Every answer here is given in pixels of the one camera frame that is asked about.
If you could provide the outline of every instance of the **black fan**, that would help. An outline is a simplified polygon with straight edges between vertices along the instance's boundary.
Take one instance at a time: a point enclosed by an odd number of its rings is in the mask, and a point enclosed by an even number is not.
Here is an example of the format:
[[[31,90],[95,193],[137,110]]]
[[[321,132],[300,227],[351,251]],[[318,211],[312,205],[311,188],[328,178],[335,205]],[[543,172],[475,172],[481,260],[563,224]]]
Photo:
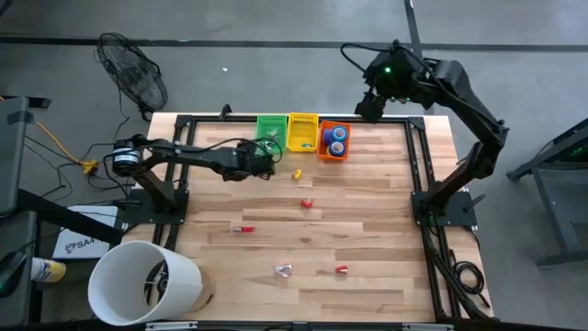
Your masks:
[[[159,65],[149,60],[130,40],[118,33],[103,33],[97,45],[100,62],[120,90],[139,106],[141,117],[167,103]]]

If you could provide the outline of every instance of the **concrete floor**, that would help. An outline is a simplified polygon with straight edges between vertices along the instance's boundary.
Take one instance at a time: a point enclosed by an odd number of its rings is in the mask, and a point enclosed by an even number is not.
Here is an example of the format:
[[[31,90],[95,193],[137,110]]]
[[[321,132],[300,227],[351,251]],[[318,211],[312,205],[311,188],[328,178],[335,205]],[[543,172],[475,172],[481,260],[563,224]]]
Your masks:
[[[585,0],[413,0],[421,42],[588,44]],[[117,31],[131,38],[178,40],[411,41],[402,0],[19,0],[0,17],[0,33],[95,38]],[[92,47],[0,45],[0,92],[50,97],[36,110],[74,154],[107,143],[122,117],[118,92],[94,59]],[[351,113],[365,88],[360,74],[336,49],[143,48],[159,63],[169,92],[165,111],[307,111]],[[373,53],[352,53],[367,63]],[[531,158],[548,140],[586,117],[584,73],[588,54],[563,52],[444,52],[467,68],[479,98],[511,128],[495,175],[469,185],[487,199],[476,208],[481,253],[493,308],[504,321],[588,328],[588,263],[538,270],[535,260],[557,246],[530,177],[504,174]],[[146,133],[136,107],[119,136]],[[388,105],[395,114],[423,114],[415,105]],[[474,142],[448,109],[459,156]],[[28,134],[47,142],[30,126]],[[108,152],[95,149],[92,156]],[[55,164],[60,159],[45,154]],[[78,169],[64,174],[73,194],[62,204],[120,198],[96,192]],[[56,186],[54,171],[26,153],[21,187],[43,193]],[[56,193],[57,198],[64,192]],[[73,282],[83,288],[85,279]],[[87,318],[82,299],[58,291],[46,300],[48,319]]]

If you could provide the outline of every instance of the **wooden table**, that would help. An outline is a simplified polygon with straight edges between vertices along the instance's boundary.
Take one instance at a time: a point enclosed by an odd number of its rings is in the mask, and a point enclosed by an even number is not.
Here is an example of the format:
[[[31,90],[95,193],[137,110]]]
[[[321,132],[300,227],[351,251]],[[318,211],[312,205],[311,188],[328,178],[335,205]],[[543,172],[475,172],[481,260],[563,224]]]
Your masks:
[[[154,114],[149,138],[171,140],[176,115]],[[449,121],[445,116],[425,116],[424,121],[438,180],[450,174],[458,160]],[[199,123],[195,145],[252,139],[254,133],[254,123]],[[414,139],[422,162],[416,132]],[[222,182],[209,169],[190,168],[188,215],[176,252],[212,272],[216,294],[203,310],[180,319],[435,320],[423,242],[412,217],[413,182],[401,125],[352,124],[345,162],[325,163],[316,154],[285,152],[276,169],[269,181],[251,177]],[[291,178],[296,169],[303,171],[299,181]],[[165,165],[153,171],[163,178]],[[425,177],[422,182],[426,188]],[[313,208],[302,208],[302,199],[314,199]],[[232,233],[231,227],[238,225],[256,230]],[[152,236],[153,225],[144,224],[125,241],[151,241]],[[447,240],[458,260],[482,269],[470,233],[447,228]],[[289,279],[274,275],[274,267],[284,264],[292,265]],[[347,276],[335,274],[340,265],[349,267]],[[447,286],[444,281],[440,286],[449,312]],[[483,307],[477,296],[472,300]]]

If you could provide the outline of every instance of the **small toy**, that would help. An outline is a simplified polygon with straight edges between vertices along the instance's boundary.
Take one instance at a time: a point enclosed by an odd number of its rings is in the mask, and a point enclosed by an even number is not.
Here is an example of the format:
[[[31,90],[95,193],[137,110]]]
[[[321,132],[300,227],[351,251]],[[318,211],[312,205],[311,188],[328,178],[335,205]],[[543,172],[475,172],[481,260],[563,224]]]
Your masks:
[[[308,202],[308,201],[306,201],[305,199],[302,199],[302,200],[300,201],[300,205],[302,205],[302,207],[304,207],[304,208],[310,209],[310,208],[312,208],[312,202],[313,202],[313,201],[314,201],[314,200],[311,200],[311,202]]]
[[[288,278],[292,276],[292,265],[277,266],[274,272],[283,278]]]
[[[231,230],[236,233],[249,233],[249,232],[255,232],[255,227],[254,226],[233,226],[233,228]]]
[[[344,142],[347,139],[347,129],[343,126],[337,126],[333,129],[333,140],[336,142]]]
[[[292,178],[298,180],[302,177],[302,169],[296,169],[294,173],[292,173]]]
[[[324,129],[322,131],[322,143],[324,143],[325,145],[330,145],[331,144],[331,135],[333,134],[333,130],[332,129]]]
[[[345,144],[341,142],[333,142],[327,148],[327,154],[330,156],[341,157],[345,154]]]
[[[334,269],[334,272],[336,272],[338,274],[342,274],[342,275],[346,275],[348,271],[349,271],[348,266],[339,266]]]

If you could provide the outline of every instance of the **metal stand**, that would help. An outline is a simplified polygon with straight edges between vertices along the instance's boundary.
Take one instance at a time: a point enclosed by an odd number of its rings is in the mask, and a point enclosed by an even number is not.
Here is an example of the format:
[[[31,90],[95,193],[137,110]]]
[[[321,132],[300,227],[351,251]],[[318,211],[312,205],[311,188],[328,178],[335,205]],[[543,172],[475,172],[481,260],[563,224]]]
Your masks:
[[[588,126],[584,126],[582,129],[576,131],[573,135],[569,136],[568,138],[557,142],[552,148],[549,148],[547,151],[535,156],[533,159],[531,159],[531,161],[520,165],[514,171],[508,172],[506,176],[510,180],[516,181],[524,175],[530,175],[531,170],[534,167],[539,167],[540,165],[543,165],[545,163],[558,161],[565,154],[569,154],[574,150],[582,146],[585,146],[586,144],[588,144]]]
[[[559,162],[572,152],[588,145],[588,119],[575,125],[555,138],[553,146],[519,166],[506,176],[512,181],[524,175],[533,175],[539,196],[545,207],[561,253],[542,257],[538,267],[588,260],[588,250],[583,250],[574,225],[584,223],[583,196],[588,189],[588,164]]]

